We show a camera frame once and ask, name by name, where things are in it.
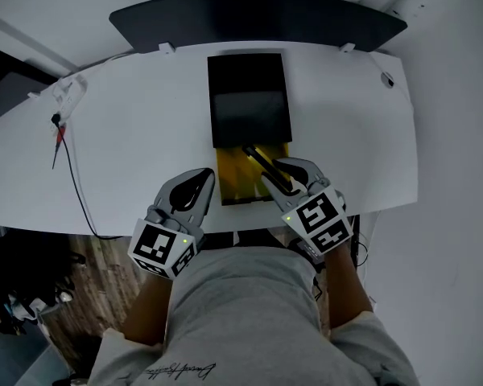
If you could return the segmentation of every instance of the power cord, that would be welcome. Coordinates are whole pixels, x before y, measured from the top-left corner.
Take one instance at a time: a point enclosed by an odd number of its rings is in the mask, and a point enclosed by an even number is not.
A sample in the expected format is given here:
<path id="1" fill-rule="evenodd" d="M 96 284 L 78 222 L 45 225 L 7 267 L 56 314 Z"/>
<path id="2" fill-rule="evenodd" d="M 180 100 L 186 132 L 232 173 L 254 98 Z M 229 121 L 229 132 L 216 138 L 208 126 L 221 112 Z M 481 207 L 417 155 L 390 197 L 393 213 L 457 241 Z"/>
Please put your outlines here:
<path id="1" fill-rule="evenodd" d="M 367 261 L 367 259 L 369 258 L 369 250 L 368 250 L 368 249 L 367 249 L 367 247 L 366 247 L 366 246 L 365 246 L 363 243 L 361 243 L 360 241 L 358 241 L 357 243 L 358 243 L 359 245 L 361 245 L 361 246 L 363 246 L 363 247 L 365 248 L 365 253 L 366 253 L 366 255 L 365 255 L 365 259 L 363 260 L 363 262 L 362 262 L 362 263 L 360 263 L 360 264 L 357 266 L 357 267 L 360 267 L 360 266 L 363 266 L 363 265 L 365 264 L 365 262 Z"/>
<path id="2" fill-rule="evenodd" d="M 99 236 L 91 227 L 91 223 L 89 222 L 89 219 L 88 219 L 88 214 L 86 213 L 84 204 L 82 203 L 81 195 L 79 194 L 79 189 L 77 188 L 75 176 L 73 175 L 72 162 L 70 161 L 70 152 L 68 151 L 68 146 L 66 146 L 66 140 L 64 140 L 64 135 L 61 132 L 61 128 L 59 126 L 59 123 L 61 121 L 61 115 L 56 113 L 52 116 L 51 120 L 52 120 L 52 123 L 56 126 L 57 131 L 59 132 L 59 135 L 63 140 L 63 146 L 64 146 L 64 149 L 66 150 L 66 157 L 68 158 L 68 166 L 70 167 L 70 174 L 72 175 L 73 187 L 75 187 L 75 192 L 77 194 L 77 198 L 79 199 L 80 207 L 82 208 L 82 212 L 84 213 L 84 217 L 86 218 L 86 223 L 88 224 L 89 230 L 91 230 L 91 233 L 97 239 L 100 239 L 100 240 L 115 240 L 115 239 L 119 239 L 120 237 L 123 237 L 123 236 L 110 236 L 110 237 Z"/>
<path id="3" fill-rule="evenodd" d="M 316 277 L 313 278 L 313 285 L 319 290 L 319 293 L 315 296 L 315 302 L 318 302 L 324 292 L 320 288 L 319 282 L 316 280 Z"/>

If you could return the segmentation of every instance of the black cable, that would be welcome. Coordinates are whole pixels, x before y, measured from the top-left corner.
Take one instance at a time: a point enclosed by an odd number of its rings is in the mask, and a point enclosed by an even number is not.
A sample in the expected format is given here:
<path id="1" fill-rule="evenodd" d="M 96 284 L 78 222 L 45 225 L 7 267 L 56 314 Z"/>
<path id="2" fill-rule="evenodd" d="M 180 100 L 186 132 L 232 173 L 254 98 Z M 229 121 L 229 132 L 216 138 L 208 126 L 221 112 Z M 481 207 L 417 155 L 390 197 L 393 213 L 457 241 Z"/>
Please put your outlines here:
<path id="1" fill-rule="evenodd" d="M 59 126 L 61 116 L 56 113 L 52 116 L 52 123 L 56 125 L 57 131 L 59 132 L 59 135 L 61 136 L 61 139 L 63 140 L 63 145 L 64 149 L 66 150 L 66 157 L 68 158 L 68 166 L 70 167 L 70 174 L 72 175 L 72 181 L 73 181 L 73 186 L 75 187 L 75 192 L 77 193 L 77 198 L 79 199 L 80 207 L 82 207 L 82 212 L 84 213 L 84 217 L 86 218 L 86 223 L 88 224 L 89 230 L 91 230 L 91 233 L 100 240 L 115 240 L 119 239 L 120 237 L 123 236 L 111 236 L 111 237 L 104 237 L 104 236 L 99 236 L 91 227 L 91 223 L 89 222 L 88 215 L 86 213 L 86 209 L 84 208 L 84 204 L 82 203 L 81 195 L 79 194 L 79 189 L 77 188 L 77 183 L 75 181 L 75 176 L 73 175 L 73 169 L 72 169 L 72 162 L 70 160 L 70 152 L 68 150 L 68 146 L 66 146 L 66 140 L 64 140 L 64 135 L 61 132 L 61 128 Z"/>
<path id="2" fill-rule="evenodd" d="M 355 269 L 357 269 L 357 255 L 359 252 L 359 246 L 358 242 L 360 241 L 359 235 L 360 235 L 360 216 L 355 215 L 352 218 L 351 222 L 351 229 L 353 230 L 353 237 L 351 237 L 351 240 L 349 242 L 349 248 L 350 248 L 350 253 L 351 253 L 351 261 L 353 261 L 353 266 Z"/>
<path id="3" fill-rule="evenodd" d="M 316 280 L 316 277 L 313 278 L 313 285 L 319 290 L 319 293 L 315 296 L 315 302 L 318 302 L 324 292 L 320 288 L 319 282 Z"/>
<path id="4" fill-rule="evenodd" d="M 357 267 L 360 267 L 360 266 L 363 266 L 365 264 L 365 262 L 367 261 L 367 259 L 369 258 L 369 250 L 367 249 L 367 247 L 361 243 L 360 241 L 357 242 L 358 244 L 361 244 L 361 246 L 363 246 L 365 248 L 365 252 L 366 252 L 366 255 L 365 255 L 365 259 L 363 260 L 362 263 L 360 263 Z"/>

